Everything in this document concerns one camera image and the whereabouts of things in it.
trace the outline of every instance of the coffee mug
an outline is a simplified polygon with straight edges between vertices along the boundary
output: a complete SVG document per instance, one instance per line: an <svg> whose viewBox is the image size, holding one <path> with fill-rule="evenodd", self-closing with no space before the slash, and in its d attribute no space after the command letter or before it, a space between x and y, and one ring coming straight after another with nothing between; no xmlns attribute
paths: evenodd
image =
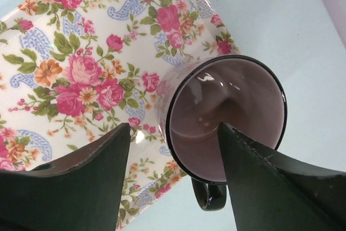
<svg viewBox="0 0 346 231"><path fill-rule="evenodd" d="M192 178L203 210L227 198L217 127L228 123L253 140L277 149L287 121L283 88L263 63L225 55L171 69L156 91L159 129L178 165Z"/></svg>

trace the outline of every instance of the cup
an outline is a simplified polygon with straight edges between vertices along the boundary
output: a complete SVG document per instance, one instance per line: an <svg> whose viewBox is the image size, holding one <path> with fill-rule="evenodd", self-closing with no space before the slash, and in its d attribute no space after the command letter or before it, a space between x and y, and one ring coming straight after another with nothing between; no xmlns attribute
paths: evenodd
<svg viewBox="0 0 346 231"><path fill-rule="evenodd" d="M287 121L283 88L263 63L225 55L174 67L156 90L159 129L178 165L192 178L203 210L227 198L217 127L229 123L253 140L277 149Z"/></svg>

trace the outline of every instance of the mug rim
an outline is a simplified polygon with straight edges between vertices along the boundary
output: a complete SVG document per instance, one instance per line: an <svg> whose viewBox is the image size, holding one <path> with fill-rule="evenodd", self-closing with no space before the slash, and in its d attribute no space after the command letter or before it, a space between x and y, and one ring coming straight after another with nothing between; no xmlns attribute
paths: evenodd
<svg viewBox="0 0 346 231"><path fill-rule="evenodd" d="M283 90L283 87L279 81L279 79L277 78L277 76L274 74L274 72L268 67L266 66L264 63L251 58L249 56L246 55L240 55L240 54L230 54L230 55L221 55L221 56L217 56L215 58L211 58L209 60L207 60L206 62L200 64L199 66L197 66L194 70L192 70L185 78L184 80L179 84L179 86L177 87L176 91L173 94L173 97L170 101L169 104L169 108L167 111L167 116L166 116L166 126L165 126L165 133L166 133L166 143L168 145L168 148L171 152L171 155L173 157L173 159L177 162L177 164L179 165L179 167L185 172L187 173L191 178L206 183L206 184L227 184L227 181L210 181L210 180L206 180L204 178L201 178L199 176L197 176L196 174L192 173L187 167L185 167L185 165L179 160L177 154L174 151L173 145L172 145L172 141L171 141L171 137L170 137L170 120L171 120L171 114L172 114L172 110L173 110L173 106L174 103L176 101L176 98L178 96L178 94L181 92L182 88L185 86L185 84L187 83L188 80L190 80L193 76L195 76L201 69L203 69L205 66L212 64L214 62L217 61L221 61L221 60L228 60L228 59L241 59L241 60L246 60L246 61L250 61L250 62L254 62L257 65L261 66L263 69L265 69L270 76L273 77L273 79L275 80L280 92L281 92L281 96L282 96L282 100L283 100L283 105L284 105L284 120L283 120L283 125L282 125L282 130L281 130L281 134L279 137L279 140L277 141L277 144L274 148L274 150L277 150L281 144L281 141L283 139L285 130L286 130L286 124L287 124L287 99L286 99L286 94Z"/></svg>

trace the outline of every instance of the light blue surface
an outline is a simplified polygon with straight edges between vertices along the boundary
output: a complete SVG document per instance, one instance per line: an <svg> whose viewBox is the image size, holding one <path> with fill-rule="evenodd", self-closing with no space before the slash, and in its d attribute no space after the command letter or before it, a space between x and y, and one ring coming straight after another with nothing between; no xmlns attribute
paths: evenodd
<svg viewBox="0 0 346 231"><path fill-rule="evenodd" d="M24 0L0 0L0 16ZM288 97L289 119L280 151L346 171L346 50L321 0L210 0L244 54L268 65ZM191 181L136 217L126 231L236 230L231 204L198 208Z"/></svg>

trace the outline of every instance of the white table surface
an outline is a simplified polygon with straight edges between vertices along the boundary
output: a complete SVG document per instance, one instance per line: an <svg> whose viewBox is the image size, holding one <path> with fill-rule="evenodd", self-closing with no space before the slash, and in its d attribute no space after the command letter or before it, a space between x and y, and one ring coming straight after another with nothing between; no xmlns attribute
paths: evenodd
<svg viewBox="0 0 346 231"><path fill-rule="evenodd" d="M23 0L0 0L0 16ZM346 171L346 50L321 0L210 0L245 55L268 65L288 99L279 151ZM184 178L126 231L236 230L231 203L203 212Z"/></svg>

